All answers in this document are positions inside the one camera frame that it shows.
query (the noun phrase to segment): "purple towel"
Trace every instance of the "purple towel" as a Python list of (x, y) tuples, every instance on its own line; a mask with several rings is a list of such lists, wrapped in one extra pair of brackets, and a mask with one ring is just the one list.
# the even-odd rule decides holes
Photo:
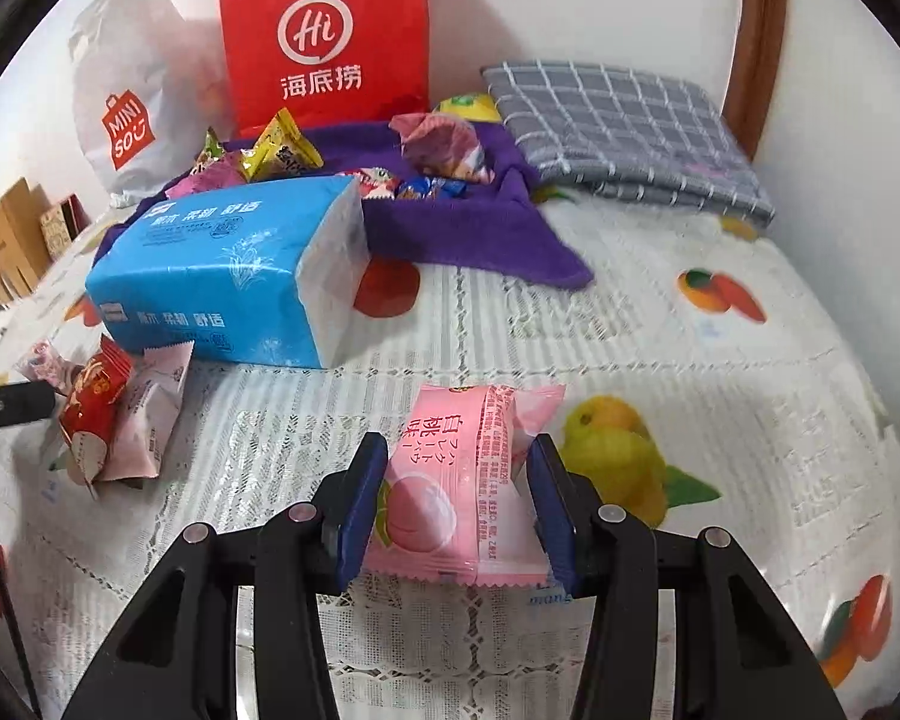
[[(535, 187), (539, 177), (514, 138), (501, 124), (477, 122), (474, 127), (495, 173), (493, 183), (468, 184), (458, 199), (364, 200), (370, 251), (396, 260), (498, 271), (570, 290), (585, 287), (593, 272), (559, 240), (530, 202), (528, 187)], [(386, 122), (337, 124), (305, 134), (323, 156), (321, 175), (358, 167), (385, 167), (403, 179), (418, 175), (400, 155), (400, 138)], [(233, 148), (247, 145), (231, 143)], [(164, 199), (161, 191), (143, 200), (129, 220), (107, 230), (95, 261), (127, 226)]]

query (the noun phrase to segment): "screw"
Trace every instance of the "screw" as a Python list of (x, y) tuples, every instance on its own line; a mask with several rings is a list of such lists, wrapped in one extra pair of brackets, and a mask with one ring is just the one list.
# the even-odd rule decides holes
[(730, 543), (733, 541), (730, 538), (730, 534), (723, 528), (707, 528), (703, 537), (711, 547), (719, 547), (720, 549), (730, 546)]
[(295, 503), (290, 509), (287, 509), (287, 517), (290, 517), (293, 522), (309, 522), (316, 516), (317, 507), (310, 501)]
[(604, 522), (623, 522), (626, 519), (626, 510), (612, 503), (603, 504), (597, 509), (597, 515)]
[(183, 541), (199, 544), (210, 535), (210, 528), (202, 522), (193, 522), (183, 529)]

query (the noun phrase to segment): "wall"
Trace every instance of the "wall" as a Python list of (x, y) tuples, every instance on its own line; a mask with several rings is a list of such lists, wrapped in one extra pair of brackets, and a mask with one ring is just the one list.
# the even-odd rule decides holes
[(900, 49), (861, 1), (790, 0), (755, 166), (900, 437)]
[[(0, 79), (0, 194), (23, 175), (51, 199), (76, 193), (91, 215), (108, 198), (77, 145), (66, 44), (91, 0), (61, 0)], [(218, 0), (173, 0), (220, 45)], [(480, 88), (478, 69), (540, 56), (679, 74), (722, 100), (739, 0), (431, 0), (434, 98)]]

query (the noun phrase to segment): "blue tissue package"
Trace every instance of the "blue tissue package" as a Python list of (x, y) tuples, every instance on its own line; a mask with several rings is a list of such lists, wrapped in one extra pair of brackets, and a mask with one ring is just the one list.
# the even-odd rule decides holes
[(154, 205), (86, 289), (130, 352), (331, 367), (368, 261), (358, 182), (291, 178)]

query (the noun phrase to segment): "red logo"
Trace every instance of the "red logo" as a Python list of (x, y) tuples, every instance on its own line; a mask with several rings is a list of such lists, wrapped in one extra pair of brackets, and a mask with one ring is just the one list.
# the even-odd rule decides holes
[(353, 14), (343, 0), (297, 0), (276, 26), (280, 50), (301, 65), (337, 56), (353, 35)]
[(154, 131), (149, 125), (144, 104), (130, 89), (119, 98), (117, 95), (110, 95), (106, 99), (106, 107), (103, 127), (110, 136), (110, 156), (114, 170), (120, 170), (154, 142)]

